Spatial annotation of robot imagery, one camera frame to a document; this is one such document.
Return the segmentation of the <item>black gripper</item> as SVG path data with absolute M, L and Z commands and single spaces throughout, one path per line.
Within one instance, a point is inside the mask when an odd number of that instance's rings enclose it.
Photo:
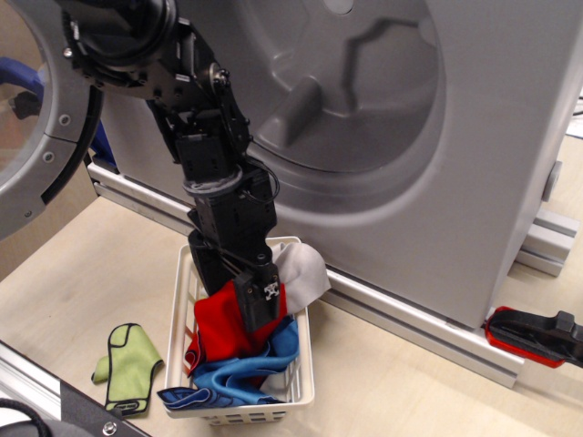
M 268 170 L 237 168 L 216 181 L 187 180 L 184 188 L 195 202 L 189 248 L 207 293 L 217 293 L 233 279 L 247 332 L 276 321 L 280 279 L 266 237 L 277 219 Z

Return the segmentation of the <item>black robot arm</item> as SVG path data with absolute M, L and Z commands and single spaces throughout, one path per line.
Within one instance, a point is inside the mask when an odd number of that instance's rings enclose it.
M 193 198 L 189 247 L 209 294 L 232 284 L 245 329 L 275 321 L 280 275 L 266 238 L 279 182 L 249 156 L 229 72 L 173 1 L 63 1 L 73 68 L 96 89 L 144 100 Z

